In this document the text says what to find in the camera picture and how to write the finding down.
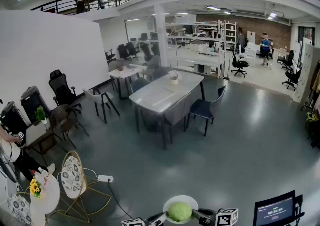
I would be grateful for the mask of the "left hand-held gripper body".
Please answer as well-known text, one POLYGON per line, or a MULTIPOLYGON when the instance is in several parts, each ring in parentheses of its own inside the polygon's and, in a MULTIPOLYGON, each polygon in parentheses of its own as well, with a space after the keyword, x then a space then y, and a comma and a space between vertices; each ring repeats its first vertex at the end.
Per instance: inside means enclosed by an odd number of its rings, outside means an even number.
POLYGON ((162 225, 163 221, 158 216, 158 217, 151 217, 145 220, 142 220, 141 218, 123 220, 121 224, 122 226, 162 225))

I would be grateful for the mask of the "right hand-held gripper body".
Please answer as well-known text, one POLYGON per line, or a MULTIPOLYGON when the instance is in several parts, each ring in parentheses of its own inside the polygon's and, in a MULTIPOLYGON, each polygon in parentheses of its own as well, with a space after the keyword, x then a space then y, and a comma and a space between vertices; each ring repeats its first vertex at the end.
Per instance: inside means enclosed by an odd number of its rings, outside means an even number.
POLYGON ((200 209, 199 211, 206 217, 202 219, 201 225, 235 225, 239 218, 239 210, 237 208, 221 208, 218 211, 200 209))

